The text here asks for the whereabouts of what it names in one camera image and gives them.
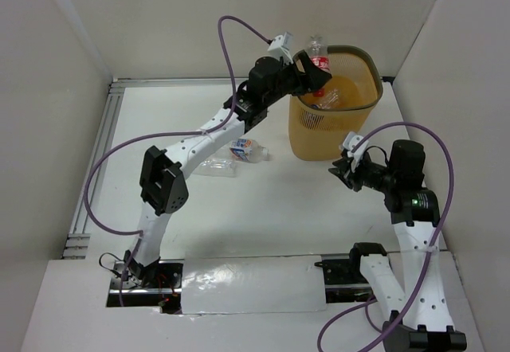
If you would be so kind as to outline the red label plastic bottle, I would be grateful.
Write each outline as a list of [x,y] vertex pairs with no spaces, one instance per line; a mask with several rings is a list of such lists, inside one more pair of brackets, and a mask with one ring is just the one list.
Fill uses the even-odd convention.
[[305,51],[317,68],[327,72],[329,76],[331,75],[328,45],[322,35],[315,34],[310,36],[306,43]]

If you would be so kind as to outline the orange blue label bottle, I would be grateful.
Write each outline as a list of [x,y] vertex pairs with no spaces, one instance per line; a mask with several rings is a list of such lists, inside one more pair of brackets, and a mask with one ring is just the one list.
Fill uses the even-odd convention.
[[259,163],[269,160],[269,150],[253,139],[237,139],[228,146],[231,155],[241,162]]

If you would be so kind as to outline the large clear plastic bottle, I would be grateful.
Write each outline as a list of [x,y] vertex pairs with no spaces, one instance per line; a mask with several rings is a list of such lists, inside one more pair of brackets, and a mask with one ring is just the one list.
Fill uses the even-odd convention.
[[335,110],[343,108],[345,105],[346,98],[343,96],[343,93],[338,88],[334,88],[324,92],[322,96],[316,97],[312,107],[322,110]]

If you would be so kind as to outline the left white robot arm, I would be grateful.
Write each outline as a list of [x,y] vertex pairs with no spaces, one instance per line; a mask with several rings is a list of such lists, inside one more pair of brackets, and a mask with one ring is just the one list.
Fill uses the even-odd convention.
[[196,135],[164,149],[152,146],[143,156],[139,184],[143,201],[135,243],[125,252],[128,276],[139,287],[157,278],[160,247],[171,215],[186,203],[186,180],[221,147],[242,137],[268,114],[269,106],[286,95],[316,92],[332,78],[304,51],[284,63],[273,57],[258,59],[247,80],[233,86],[233,95]]

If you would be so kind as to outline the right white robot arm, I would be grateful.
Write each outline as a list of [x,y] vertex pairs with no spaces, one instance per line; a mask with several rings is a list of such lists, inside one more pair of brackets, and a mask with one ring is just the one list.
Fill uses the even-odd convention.
[[382,344],[386,351],[464,351],[465,334],[456,329],[445,299],[435,231],[440,214],[435,193],[423,184],[423,146],[396,140],[390,157],[379,165],[371,160],[361,135],[350,133],[342,157],[331,173],[355,191],[380,192],[390,213],[402,258],[399,282],[384,247],[356,243],[347,264],[349,276],[367,281],[386,320]]

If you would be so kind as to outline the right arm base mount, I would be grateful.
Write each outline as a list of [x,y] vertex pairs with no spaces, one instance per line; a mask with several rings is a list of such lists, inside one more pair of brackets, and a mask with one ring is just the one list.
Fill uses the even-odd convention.
[[374,292],[359,272],[354,270],[348,255],[321,256],[314,263],[324,278],[326,303],[361,303]]

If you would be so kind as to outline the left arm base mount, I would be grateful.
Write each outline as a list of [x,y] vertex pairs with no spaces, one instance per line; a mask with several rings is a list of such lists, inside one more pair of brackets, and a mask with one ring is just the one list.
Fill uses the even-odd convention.
[[122,288],[124,307],[155,307],[163,314],[181,315],[182,260],[161,260],[155,278],[142,285],[128,275],[120,282],[123,263],[116,261],[109,270],[115,271],[108,285],[106,307],[121,307],[119,288]]

